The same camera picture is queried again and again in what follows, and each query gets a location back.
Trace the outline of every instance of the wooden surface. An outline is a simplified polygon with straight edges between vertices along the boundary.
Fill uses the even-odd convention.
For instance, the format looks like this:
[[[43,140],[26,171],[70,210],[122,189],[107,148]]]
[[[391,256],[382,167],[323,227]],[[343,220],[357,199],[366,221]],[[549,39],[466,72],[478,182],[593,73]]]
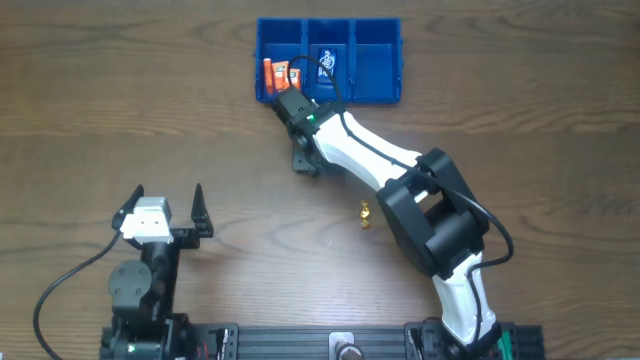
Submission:
[[[548,357],[640,355],[640,3],[629,1],[0,2],[0,352],[44,359],[42,291],[110,239],[138,183],[213,240],[184,252],[176,311],[240,325],[402,324],[441,313],[352,176],[291,171],[255,101],[259,16],[400,16],[398,106],[352,107],[405,148],[450,153],[513,234],[483,274],[499,319],[544,326]],[[486,258],[505,249],[495,231]],[[95,358],[119,243],[55,291],[42,327]]]

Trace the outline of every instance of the tabletop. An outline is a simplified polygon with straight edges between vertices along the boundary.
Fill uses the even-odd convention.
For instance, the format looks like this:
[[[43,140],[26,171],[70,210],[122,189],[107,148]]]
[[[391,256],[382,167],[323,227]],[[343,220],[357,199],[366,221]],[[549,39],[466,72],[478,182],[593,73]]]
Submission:
[[[357,178],[291,169],[255,100],[256,18],[402,19],[402,100],[352,106],[401,147],[449,153],[516,254],[487,269],[499,320],[543,326],[548,358],[640,355],[640,3],[635,0],[0,2],[0,353],[44,359],[44,289],[104,247],[137,184],[213,239],[184,251],[175,311],[240,325],[439,316]],[[371,202],[369,230],[360,201]],[[485,258],[505,252],[495,229]],[[42,310],[66,359],[97,356],[119,242]]]

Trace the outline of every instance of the wire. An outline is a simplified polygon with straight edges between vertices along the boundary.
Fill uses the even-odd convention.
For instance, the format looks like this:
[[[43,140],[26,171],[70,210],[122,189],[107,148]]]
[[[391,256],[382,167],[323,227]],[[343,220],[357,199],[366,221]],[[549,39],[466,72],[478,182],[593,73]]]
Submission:
[[[36,308],[33,310],[33,331],[35,331],[36,337],[38,338],[38,342],[40,343],[42,348],[47,352],[47,354],[49,354],[49,356],[51,356],[52,359],[62,360],[62,358],[58,354],[56,354],[55,351],[53,351],[51,346],[47,344],[47,341],[44,339],[44,336],[42,336],[42,331],[40,331],[40,310],[42,310],[42,305],[44,305],[44,301],[51,294],[51,292],[53,292],[53,290],[55,290],[60,284],[62,284],[62,282],[72,277],[73,275],[77,274],[80,270],[93,264],[96,260],[103,257],[104,254],[108,253],[109,250],[113,248],[113,245],[116,244],[119,238],[120,238],[120,230],[116,231],[116,234],[113,236],[113,239],[111,239],[111,242],[104,249],[102,249],[102,251],[100,251],[98,254],[93,256],[91,259],[69,270],[69,272],[67,272],[66,274],[60,276],[58,280],[54,281],[51,285],[49,285],[47,290],[45,290],[42,296],[40,296],[40,299],[36,304]]]
[[[331,73],[331,71],[329,71],[329,69],[323,63],[321,63],[320,61],[318,61],[317,59],[315,59],[315,58],[313,58],[311,56],[298,55],[298,56],[294,57],[293,59],[291,59],[289,61],[289,66],[287,67],[287,80],[289,81],[289,83],[291,83],[291,65],[294,62],[296,62],[297,60],[300,60],[300,59],[305,59],[305,60],[311,61],[312,63],[314,63],[317,66],[319,66],[322,70],[324,70],[324,72],[327,74],[327,77],[329,77],[329,80],[331,81],[331,85],[333,85],[333,88],[334,88],[334,90],[336,92],[336,98],[337,98],[338,105],[342,105],[342,95],[340,94],[340,88],[338,87],[338,82],[333,77],[333,74]],[[470,266],[469,269],[467,270],[467,273],[466,273],[466,277],[469,280],[469,285],[471,286],[471,291],[473,292],[473,297],[475,298],[476,309],[477,309],[476,329],[475,329],[475,333],[474,333],[474,336],[473,336],[473,343],[471,343],[471,345],[475,344],[478,341],[478,338],[480,337],[480,326],[482,325],[482,309],[481,309],[481,304],[480,304],[480,296],[478,295],[478,289],[476,288],[475,282],[473,281],[473,272],[475,270],[478,270],[478,269],[481,269],[481,268],[488,268],[488,267],[491,267],[491,266],[504,264],[507,261],[509,261],[509,259],[511,259],[513,257],[513,253],[514,253],[513,239],[511,238],[511,235],[509,235],[509,232],[504,227],[504,225],[502,225],[502,223],[498,220],[498,218],[495,215],[493,215],[489,210],[487,210],[484,206],[482,206],[479,203],[477,203],[476,201],[468,198],[467,196],[461,194],[460,192],[449,188],[448,186],[443,184],[437,178],[435,178],[435,177],[433,177],[433,176],[431,176],[431,175],[429,175],[429,174],[427,174],[427,173],[425,173],[423,171],[420,171],[420,170],[414,168],[413,166],[409,166],[409,165],[407,165],[405,163],[402,163],[402,162],[398,161],[397,159],[395,159],[395,158],[383,153],[382,151],[374,148],[373,146],[369,145],[367,142],[365,142],[364,140],[360,139],[357,135],[355,135],[349,129],[349,127],[347,126],[347,122],[344,119],[343,111],[339,111],[338,114],[340,116],[340,122],[342,123],[342,127],[344,128],[344,131],[347,133],[347,136],[353,138],[360,145],[362,145],[365,148],[369,149],[370,151],[372,151],[376,155],[380,156],[381,158],[391,162],[392,165],[400,166],[400,167],[404,168],[405,170],[407,170],[408,172],[410,172],[412,175],[420,176],[420,177],[426,179],[432,185],[437,186],[438,188],[448,192],[449,194],[453,194],[454,196],[457,196],[458,198],[460,198],[461,200],[466,202],[469,206],[471,206],[471,207],[475,208],[476,210],[478,210],[482,215],[484,215],[487,218],[487,220],[489,222],[491,222],[498,229],[498,231],[500,232],[500,234],[504,238],[505,242],[507,243],[507,254],[506,255],[504,255],[502,257],[499,257],[497,259],[483,261],[483,262],[480,262],[480,263],[475,264],[473,266]]]

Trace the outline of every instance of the white plastic part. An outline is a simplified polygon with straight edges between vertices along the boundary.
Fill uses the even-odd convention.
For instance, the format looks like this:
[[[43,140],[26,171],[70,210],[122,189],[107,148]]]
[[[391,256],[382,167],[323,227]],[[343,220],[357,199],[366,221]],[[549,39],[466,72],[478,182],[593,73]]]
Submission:
[[[462,344],[473,342],[476,331],[476,316],[478,308],[471,290],[471,285],[466,277],[469,267],[482,261],[482,253],[469,256],[465,261],[453,270],[453,276],[442,280],[438,275],[433,277],[433,283],[442,303],[442,323],[449,332]],[[496,314],[491,311],[484,293],[484,285],[480,276],[480,269],[472,274],[473,282],[478,290],[480,306],[482,308],[482,324],[480,336],[486,334],[496,322]]]
[[[127,214],[120,227],[122,237],[135,239],[140,244],[147,242],[173,242],[169,229],[171,210],[166,198],[141,197],[133,208],[133,214]]]
[[[416,164],[416,158],[421,155],[419,152],[405,150],[387,142],[362,127],[348,111],[344,112],[344,118],[349,130],[369,145],[406,165],[414,166]],[[318,150],[328,162],[349,170],[371,186],[374,191],[383,188],[387,180],[397,179],[406,172],[402,167],[392,165],[391,162],[349,137],[342,127],[340,116],[337,114],[320,125],[320,130],[313,136],[313,139]],[[426,196],[427,192],[422,192],[416,196],[416,202]]]

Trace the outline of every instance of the blue plastic container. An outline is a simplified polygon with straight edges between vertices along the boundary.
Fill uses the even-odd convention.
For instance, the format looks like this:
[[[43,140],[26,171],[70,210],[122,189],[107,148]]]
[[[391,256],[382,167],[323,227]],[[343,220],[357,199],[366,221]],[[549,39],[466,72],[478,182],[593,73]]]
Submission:
[[[396,103],[402,94],[402,36],[397,18],[286,19],[259,18],[256,36],[256,99],[271,102],[262,60],[288,61],[297,55],[318,58],[320,49],[335,49],[334,76],[343,101]],[[336,99],[333,86],[317,83],[318,66],[304,59],[293,66],[301,71],[302,91],[316,101]]]

